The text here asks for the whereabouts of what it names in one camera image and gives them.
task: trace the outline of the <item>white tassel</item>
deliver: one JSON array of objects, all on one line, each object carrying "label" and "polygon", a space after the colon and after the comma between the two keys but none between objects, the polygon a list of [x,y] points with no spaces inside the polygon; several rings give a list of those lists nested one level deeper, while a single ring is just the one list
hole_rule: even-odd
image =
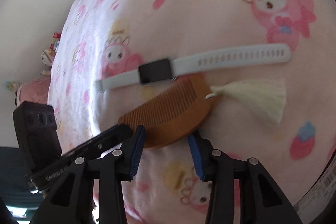
[{"label": "white tassel", "polygon": [[224,86],[211,86],[212,94],[206,99],[226,95],[250,108],[258,117],[279,124],[286,105],[286,87],[283,81],[243,80]]}]

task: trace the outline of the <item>camera lens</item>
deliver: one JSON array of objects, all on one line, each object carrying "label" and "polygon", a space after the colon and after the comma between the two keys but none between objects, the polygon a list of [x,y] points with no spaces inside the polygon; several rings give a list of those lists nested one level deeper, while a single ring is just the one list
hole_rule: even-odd
[{"label": "camera lens", "polygon": [[40,125],[42,125],[42,126],[47,125],[47,117],[45,116],[45,114],[43,112],[39,113],[39,122],[40,122]]},{"label": "camera lens", "polygon": [[28,114],[28,122],[30,123],[31,126],[34,125],[34,118],[31,113]]}]

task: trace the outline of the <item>watch face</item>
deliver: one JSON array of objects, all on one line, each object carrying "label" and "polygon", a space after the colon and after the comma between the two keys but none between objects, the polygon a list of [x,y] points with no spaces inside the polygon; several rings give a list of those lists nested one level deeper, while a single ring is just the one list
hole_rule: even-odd
[{"label": "watch face", "polygon": [[173,73],[168,58],[139,66],[141,84],[172,80]]}]

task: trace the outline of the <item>bed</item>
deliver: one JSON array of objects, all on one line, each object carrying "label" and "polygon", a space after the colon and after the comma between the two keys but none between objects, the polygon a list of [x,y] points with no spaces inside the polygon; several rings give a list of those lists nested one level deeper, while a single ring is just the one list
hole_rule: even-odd
[{"label": "bed", "polygon": [[[265,125],[227,99],[201,134],[233,158],[258,158],[296,204],[336,149],[335,15],[334,0],[75,0],[62,31],[48,97],[63,153],[172,85],[97,92],[97,80],[168,56],[283,42],[293,53],[288,64],[204,74],[210,85],[283,80],[288,104],[281,123]],[[123,190],[126,211],[138,221],[185,222],[170,215],[174,210],[176,216],[204,223],[209,186],[195,176],[186,140],[145,151],[138,175],[124,183]],[[305,223],[314,219],[307,213],[303,218]]]}]

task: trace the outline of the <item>white wall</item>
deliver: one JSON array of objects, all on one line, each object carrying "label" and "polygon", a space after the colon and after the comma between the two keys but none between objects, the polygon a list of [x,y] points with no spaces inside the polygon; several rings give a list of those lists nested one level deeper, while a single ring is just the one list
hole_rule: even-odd
[{"label": "white wall", "polygon": [[[0,0],[0,83],[39,78],[43,50],[61,32],[74,0]],[[0,88],[0,146],[18,146],[15,95]]]}]

